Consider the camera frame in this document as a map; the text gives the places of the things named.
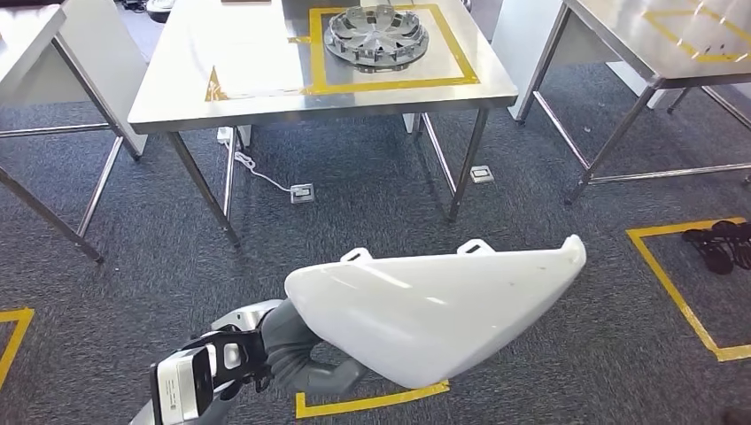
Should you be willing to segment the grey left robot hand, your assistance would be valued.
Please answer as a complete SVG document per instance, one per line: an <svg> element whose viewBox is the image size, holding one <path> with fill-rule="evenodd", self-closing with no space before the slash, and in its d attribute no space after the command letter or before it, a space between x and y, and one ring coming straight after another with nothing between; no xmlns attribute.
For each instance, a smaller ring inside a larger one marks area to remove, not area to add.
<svg viewBox="0 0 751 425"><path fill-rule="evenodd" d="M366 375L368 368L349 358L337 366L308 361L291 378L295 390L311 394L343 394L354 388Z"/></svg>

